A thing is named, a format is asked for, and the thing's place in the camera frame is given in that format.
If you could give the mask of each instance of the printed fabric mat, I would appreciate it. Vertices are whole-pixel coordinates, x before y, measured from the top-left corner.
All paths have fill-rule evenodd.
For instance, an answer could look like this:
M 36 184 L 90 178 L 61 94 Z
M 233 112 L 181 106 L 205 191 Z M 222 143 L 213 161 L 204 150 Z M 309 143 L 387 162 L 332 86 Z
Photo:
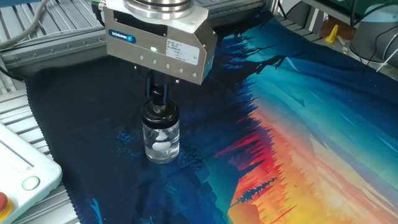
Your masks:
M 398 223 L 398 83 L 269 11 L 216 30 L 172 88 L 180 154 L 146 158 L 142 68 L 106 57 L 26 81 L 82 224 Z

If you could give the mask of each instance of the gray cable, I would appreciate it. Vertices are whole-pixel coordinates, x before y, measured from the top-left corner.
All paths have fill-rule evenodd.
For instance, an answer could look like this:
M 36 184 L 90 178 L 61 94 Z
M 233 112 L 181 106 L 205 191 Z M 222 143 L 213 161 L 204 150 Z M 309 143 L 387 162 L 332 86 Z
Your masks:
M 49 0 L 42 0 L 42 2 L 40 2 L 39 6 L 36 9 L 36 13 L 35 13 L 35 16 L 33 17 L 33 21 L 31 23 L 31 25 L 24 32 L 19 34 L 18 36 L 11 38 L 7 41 L 4 41 L 3 43 L 0 43 L 0 50 L 12 47 L 16 43 L 25 39 L 28 35 L 31 35 L 31 33 L 33 33 L 33 31 L 37 27 L 37 24 L 39 23 L 40 15 L 41 15 L 45 5 L 48 3 L 48 1 Z
M 388 50 L 388 48 L 390 48 L 390 45 L 391 45 L 392 42 L 397 38 L 397 36 L 398 36 L 398 33 L 396 33 L 395 35 L 393 35 L 392 38 L 391 38 L 391 40 L 390 40 L 390 42 L 387 44 L 387 47 L 386 47 L 386 49 L 384 50 L 384 53 L 383 53 L 383 60 L 386 60 L 387 50 Z

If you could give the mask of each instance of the clear glass jar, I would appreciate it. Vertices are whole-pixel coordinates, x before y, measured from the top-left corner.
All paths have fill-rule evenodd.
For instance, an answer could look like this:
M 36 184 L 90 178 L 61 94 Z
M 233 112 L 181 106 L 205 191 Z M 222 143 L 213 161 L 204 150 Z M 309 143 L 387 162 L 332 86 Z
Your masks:
M 165 129 L 153 129 L 142 124 L 145 153 L 152 162 L 165 164 L 178 156 L 180 151 L 179 122 Z

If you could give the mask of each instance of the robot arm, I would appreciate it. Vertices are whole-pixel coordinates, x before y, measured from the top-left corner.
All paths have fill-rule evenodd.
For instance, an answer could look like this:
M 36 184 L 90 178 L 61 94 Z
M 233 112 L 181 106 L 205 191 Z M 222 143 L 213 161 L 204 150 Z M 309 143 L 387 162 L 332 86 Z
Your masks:
M 199 85 L 210 71 L 217 35 L 192 0 L 106 0 L 103 11 L 108 54 Z

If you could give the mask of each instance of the dark blue fabric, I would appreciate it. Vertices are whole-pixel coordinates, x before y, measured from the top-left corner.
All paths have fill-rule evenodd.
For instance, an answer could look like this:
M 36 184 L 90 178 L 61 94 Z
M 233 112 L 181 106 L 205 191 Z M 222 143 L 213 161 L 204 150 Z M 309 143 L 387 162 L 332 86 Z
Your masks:
M 354 125 L 360 114 L 364 125 L 372 125 L 369 133 L 386 143 L 377 147 L 379 155 L 397 156 L 392 150 L 398 146 L 396 82 L 369 68 L 362 73 L 359 62 L 294 34 L 267 11 L 216 31 L 220 39 L 214 66 L 202 86 L 182 80 L 172 87 L 180 107 L 181 150 L 169 164 L 151 163 L 144 153 L 141 107 L 146 98 L 140 66 L 135 70 L 129 62 L 106 57 L 42 70 L 27 80 L 30 107 L 63 169 L 82 224 L 242 223 L 228 212 L 246 205 L 244 211 L 252 211 L 256 195 L 265 194 L 270 185 L 284 189 L 282 180 L 289 178 L 275 161 L 277 141 L 271 128 L 264 127 L 265 116 L 275 126 L 290 123 L 295 138 L 302 140 L 299 144 L 314 139 L 327 145 L 372 184 L 367 175 L 373 171 L 349 156 L 352 147 L 338 145 L 334 134 L 323 128 L 325 122 L 345 114 L 339 122 Z M 333 106 L 324 110 L 322 105 Z M 339 111 L 331 116 L 333 108 Z M 339 134 L 353 130 L 339 128 Z M 253 182 L 255 188 L 234 197 L 239 181 L 248 181 L 248 174 L 259 170 L 269 181 Z M 377 184 L 389 181 L 383 178 Z M 396 193 L 383 192 L 387 190 L 379 193 L 395 205 Z M 278 197 L 282 199 L 273 212 L 286 210 L 277 217 L 297 209 L 285 207 L 285 194 Z M 267 220 L 271 214 L 263 213 L 268 211 L 254 210 L 257 221 L 248 218 L 246 223 L 275 221 Z

